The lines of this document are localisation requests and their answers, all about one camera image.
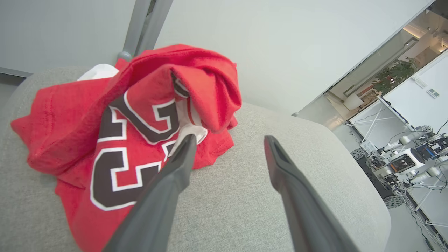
red shirt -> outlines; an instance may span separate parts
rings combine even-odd
[[[241,107],[236,67],[216,52],[170,46],[117,68],[113,78],[39,90],[30,115],[11,123],[29,165],[57,177],[56,194],[86,252],[106,245],[185,123],[208,131],[197,147],[200,169],[233,146],[227,129]]]

gray fabric upholstery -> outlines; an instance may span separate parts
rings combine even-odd
[[[79,251],[54,193],[56,179],[28,166],[28,149],[10,122],[30,113],[37,90],[76,81],[86,71],[86,67],[65,67],[34,74],[0,113],[0,251]]]
[[[54,178],[32,170],[10,129],[29,113],[36,91],[76,80],[64,68],[26,80],[0,115],[0,251],[79,251],[53,192]],[[280,195],[272,188],[263,136],[274,135],[363,252],[383,251],[390,216],[367,176],[323,126],[244,104],[231,130],[235,146],[212,166],[193,171],[180,195],[168,243],[177,251],[292,251]]]

printed number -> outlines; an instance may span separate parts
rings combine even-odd
[[[171,138],[179,130],[177,110],[174,100],[153,105],[157,121],[167,122],[166,130],[158,130],[148,125],[130,106],[127,92],[113,101],[101,118],[98,142],[126,140],[126,119],[117,119],[117,111],[123,114],[140,132],[148,143],[156,144]],[[164,161],[176,141],[162,144]],[[90,199],[94,205],[104,211],[124,208],[135,204],[137,197],[146,185],[160,171],[162,161],[135,167],[137,183],[119,186],[117,176],[122,171],[129,171],[128,153],[125,147],[105,148],[100,150],[93,165],[90,182]]]
[[[95,158],[90,197],[104,211],[120,209],[135,204],[135,200],[160,170],[161,162],[135,167],[137,183],[118,186],[117,173],[129,170],[126,148],[102,149]]]
[[[158,130],[150,126],[141,118],[129,105],[128,92],[111,103],[111,106],[117,108],[135,128],[142,134],[142,137],[150,144],[156,144],[160,141],[170,139],[179,130],[179,120],[177,119],[177,109],[175,100],[167,103],[153,105],[155,119],[157,121],[166,121],[167,129]]]

white outline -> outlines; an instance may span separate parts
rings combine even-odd
[[[158,109],[158,108],[164,108],[164,107],[167,107],[167,106],[170,105],[170,104],[175,103],[175,102],[176,102],[175,99],[172,99],[171,101],[169,101],[169,102],[165,102],[165,103],[162,103],[162,104],[152,105],[152,110],[153,110],[153,112],[154,112],[155,120],[158,121],[158,122],[165,120],[165,121],[167,122],[167,126],[168,126],[168,128],[167,128],[166,130],[158,130],[158,129],[156,129],[156,128],[150,126],[149,124],[147,124],[147,122],[146,122],[143,118],[140,117],[139,114],[137,114],[137,113],[132,109],[132,107],[129,105],[129,102],[128,102],[128,91],[126,91],[125,94],[123,95],[123,100],[125,101],[125,104],[126,104],[126,106],[128,107],[129,111],[132,112],[132,113],[135,115],[135,117],[137,117],[137,119],[139,119],[139,121],[142,122],[148,129],[152,130],[153,132],[155,132],[155,133],[157,133],[157,134],[162,134],[162,133],[165,133],[165,132],[168,132],[168,131],[171,130],[171,128],[172,128],[172,126],[171,126],[171,117],[170,117],[170,116],[160,117],[160,115],[159,115],[159,111],[157,111],[157,109]],[[159,142],[161,142],[161,141],[165,141],[165,140],[167,140],[167,139],[172,138],[172,136],[174,136],[174,135],[179,131],[179,128],[178,128],[175,132],[173,132],[169,137],[167,137],[166,139],[157,141],[157,142],[155,142],[155,143],[151,142],[148,138],[146,138],[146,136],[145,136],[142,132],[140,132],[137,128],[136,128],[136,129],[137,129],[137,131],[140,132],[140,134],[142,135],[142,137],[143,137],[148,143],[150,143],[150,144],[157,144],[157,143],[159,143]]]
[[[175,143],[176,143],[176,141],[177,141],[177,139],[176,139],[176,140],[173,140],[173,141],[169,141],[169,142],[166,142],[166,143],[162,144],[162,149],[164,150],[164,153],[165,153],[165,158],[164,158],[164,162],[166,162],[166,160],[168,159],[168,154],[169,154],[169,152],[168,152],[168,145],[172,145],[172,144],[175,144]]]
[[[176,80],[174,81],[177,85],[179,85],[185,92],[187,92],[188,94],[190,94],[190,92],[188,92],[188,89],[182,84],[181,80],[179,78],[176,77]]]
[[[120,168],[112,168],[111,171],[111,178],[112,178],[112,191],[122,191],[122,190],[126,190],[126,189],[132,189],[132,188],[137,188],[137,187],[142,187],[143,186],[143,180],[142,180],[142,169],[144,168],[149,168],[149,167],[154,167],[154,166],[158,166],[157,167],[157,172],[160,172],[161,167],[162,167],[162,162],[158,161],[158,162],[154,162],[154,163],[149,163],[149,164],[144,164],[144,165],[137,165],[135,167],[135,172],[136,172],[136,176],[137,176],[137,183],[136,184],[130,184],[130,185],[126,185],[126,186],[118,186],[117,185],[117,178],[116,178],[116,173],[120,172],[120,171],[127,171],[129,170],[129,162],[128,162],[128,152],[127,152],[127,148],[126,147],[117,147],[117,148],[105,148],[102,149],[98,155],[95,158],[95,162],[93,163],[93,171],[92,171],[92,177],[90,179],[90,200],[92,201],[92,203],[98,207],[101,210],[104,211],[111,211],[111,210],[117,210],[117,209],[121,209],[121,208],[125,208],[127,206],[131,206],[134,205],[136,202],[135,201],[130,201],[128,203],[122,204],[122,205],[117,205],[117,206],[113,206],[113,207],[106,207],[103,204],[99,203],[95,197],[94,197],[94,193],[93,193],[93,183],[94,183],[94,177],[95,177],[95,167],[96,167],[96,162],[100,159],[100,157],[106,153],[106,152],[121,152],[122,154],[122,159],[123,159],[123,166],[124,167],[120,167]]]
[[[190,96],[190,92],[188,92],[188,90],[184,87],[184,85],[182,85],[181,81],[179,80],[179,78],[176,78],[176,80],[174,80],[174,82],[181,88],[183,89],[185,92],[188,93],[188,96],[185,96],[183,94],[181,94],[179,91],[176,90],[176,88],[174,88],[174,91],[176,92],[176,94],[182,98],[188,98]]]
[[[182,98],[185,98],[185,99],[188,98],[188,96],[185,96],[185,95],[179,93],[179,91],[177,91],[176,89],[174,89],[174,92],[175,92],[178,96],[180,96],[180,97],[182,97]]]
[[[199,116],[198,111],[193,105],[193,99],[190,99],[190,112],[191,118],[193,119],[193,124],[202,127],[201,117]]]
[[[117,122],[121,122],[121,136],[108,136],[108,137],[102,137],[102,138],[98,138],[98,140],[96,141],[97,143],[101,143],[101,142],[106,142],[106,141],[114,141],[114,140],[126,140],[127,136],[126,136],[126,127],[127,127],[127,123],[128,120],[126,119],[117,119],[116,118],[116,111],[119,111],[121,113],[121,111],[115,107],[109,106],[111,112],[112,112],[112,123],[117,123]]]

potted plant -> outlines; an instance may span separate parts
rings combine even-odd
[[[384,95],[413,75],[417,71],[416,62],[408,57],[406,57],[406,60],[396,60],[392,63],[392,66],[388,66],[379,72],[375,76],[377,80],[372,82],[373,88]]]

